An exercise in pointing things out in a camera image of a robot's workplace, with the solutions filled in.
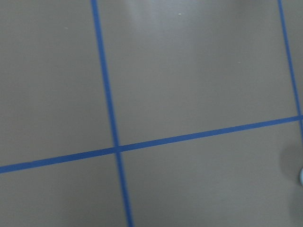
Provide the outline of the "light blue cup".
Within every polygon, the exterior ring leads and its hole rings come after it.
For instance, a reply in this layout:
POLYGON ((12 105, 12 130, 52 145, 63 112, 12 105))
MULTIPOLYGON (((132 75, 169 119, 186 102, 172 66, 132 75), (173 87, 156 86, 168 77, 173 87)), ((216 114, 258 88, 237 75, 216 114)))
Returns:
POLYGON ((300 184, 303 185, 303 168, 299 172, 299 181, 300 181, 300 184))

